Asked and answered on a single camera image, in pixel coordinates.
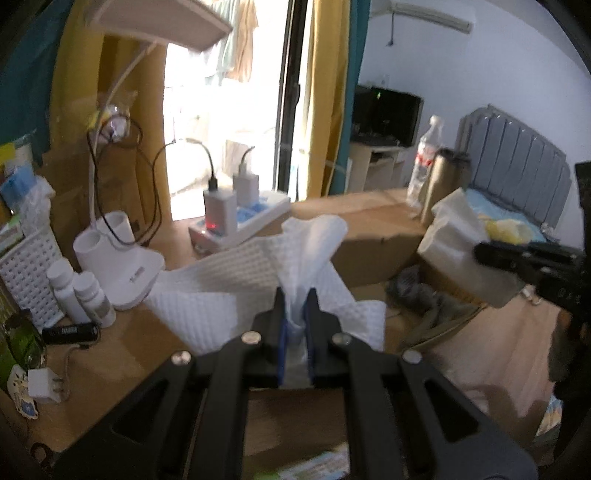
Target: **gray headboard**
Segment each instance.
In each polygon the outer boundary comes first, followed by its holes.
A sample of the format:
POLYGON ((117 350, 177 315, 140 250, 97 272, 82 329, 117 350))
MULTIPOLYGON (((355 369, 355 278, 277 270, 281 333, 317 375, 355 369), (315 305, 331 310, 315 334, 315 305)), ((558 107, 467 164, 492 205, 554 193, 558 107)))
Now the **gray headboard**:
POLYGON ((548 139, 488 105, 462 119, 456 149, 472 158, 472 188, 536 225, 556 227, 571 178, 566 155, 548 139))

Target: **white charger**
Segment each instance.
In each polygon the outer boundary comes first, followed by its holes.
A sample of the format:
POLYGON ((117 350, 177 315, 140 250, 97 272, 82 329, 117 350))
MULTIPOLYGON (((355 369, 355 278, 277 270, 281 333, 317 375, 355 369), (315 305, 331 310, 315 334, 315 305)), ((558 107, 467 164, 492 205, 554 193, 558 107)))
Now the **white charger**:
POLYGON ((233 190, 215 189, 203 191, 205 203, 205 225, 207 230, 220 235, 228 236, 238 230, 238 218, 236 212, 236 193, 233 190))
POLYGON ((246 164, 240 163, 238 174, 232 176, 236 201, 239 206, 250 208, 259 200, 258 175, 246 170, 246 164))
POLYGON ((28 371, 29 397, 39 403, 61 402, 63 380, 51 368, 28 371))

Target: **metal rivet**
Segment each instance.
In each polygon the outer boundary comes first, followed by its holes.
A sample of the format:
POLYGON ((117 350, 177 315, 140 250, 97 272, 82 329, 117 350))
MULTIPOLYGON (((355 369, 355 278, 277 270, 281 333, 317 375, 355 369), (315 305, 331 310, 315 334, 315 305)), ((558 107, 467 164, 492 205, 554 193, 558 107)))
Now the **metal rivet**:
POLYGON ((172 357, 170 357, 173 364, 177 367, 181 367, 183 365, 188 365, 191 361, 191 354, 186 350, 182 350, 180 352, 174 352, 172 357))
POLYGON ((421 362, 423 356, 416 350, 406 350, 402 354, 402 359, 408 364, 417 365, 421 362))
POLYGON ((262 340, 261 334, 259 332, 254 332, 253 330, 250 332, 244 332, 241 338, 243 343, 247 345, 258 345, 262 340))
POLYGON ((351 343, 351 335, 348 333, 335 333, 332 337, 332 341, 335 345, 347 346, 351 343))

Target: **hanging clothes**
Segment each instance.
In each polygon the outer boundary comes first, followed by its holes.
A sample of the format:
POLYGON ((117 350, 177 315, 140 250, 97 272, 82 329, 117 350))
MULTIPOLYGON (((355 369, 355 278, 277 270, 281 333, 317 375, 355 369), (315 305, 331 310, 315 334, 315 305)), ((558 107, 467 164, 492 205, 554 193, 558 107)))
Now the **hanging clothes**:
POLYGON ((206 85, 221 85, 226 74, 236 65, 236 42, 240 20, 240 0, 217 0, 209 8, 233 27, 230 34, 208 51, 197 54, 204 63, 206 85))
POLYGON ((242 83, 250 82, 254 53, 253 32, 257 27, 255 0, 241 0, 235 49, 236 62, 235 67, 226 74, 226 78, 242 83))

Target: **white plastic basket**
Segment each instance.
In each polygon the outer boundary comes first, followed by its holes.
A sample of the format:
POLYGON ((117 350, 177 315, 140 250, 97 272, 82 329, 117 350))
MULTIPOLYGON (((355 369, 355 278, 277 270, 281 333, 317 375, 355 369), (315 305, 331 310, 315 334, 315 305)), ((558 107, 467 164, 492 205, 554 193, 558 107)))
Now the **white plastic basket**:
POLYGON ((45 274, 62 257, 51 228, 29 235, 0 258, 0 277, 12 298, 29 309, 39 329, 52 327, 64 316, 45 274))

